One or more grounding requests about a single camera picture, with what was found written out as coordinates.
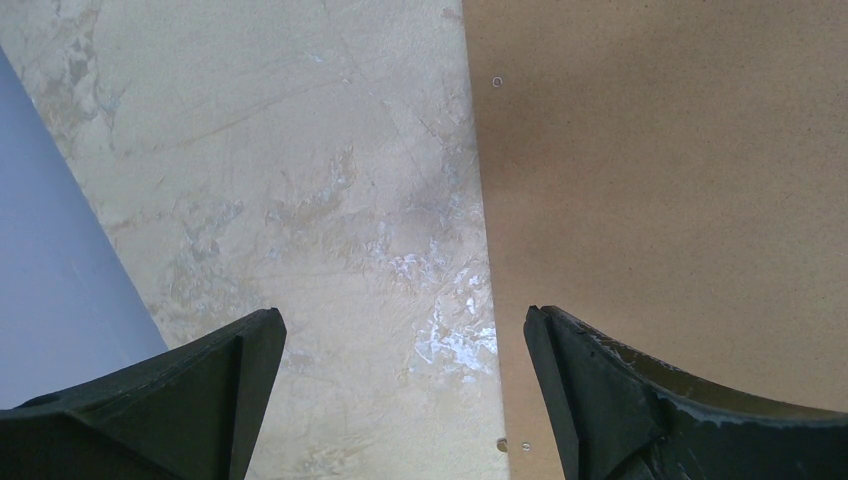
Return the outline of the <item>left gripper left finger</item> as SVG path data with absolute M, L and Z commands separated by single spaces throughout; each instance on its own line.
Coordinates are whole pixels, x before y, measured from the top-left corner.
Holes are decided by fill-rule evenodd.
M 242 479 L 286 327 L 261 309 L 1 414 L 5 479 Z

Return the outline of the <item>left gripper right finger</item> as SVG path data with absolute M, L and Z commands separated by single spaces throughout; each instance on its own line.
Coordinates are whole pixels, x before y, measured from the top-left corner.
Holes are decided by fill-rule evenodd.
M 524 337 L 568 479 L 843 479 L 847 417 L 692 375 L 555 307 Z

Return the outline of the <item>brown frame backing board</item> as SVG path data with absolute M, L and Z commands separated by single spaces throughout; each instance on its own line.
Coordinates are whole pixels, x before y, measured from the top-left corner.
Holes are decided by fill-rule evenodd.
M 555 305 L 699 377 L 847 408 L 847 5 L 463 5 L 510 475 L 559 479 Z

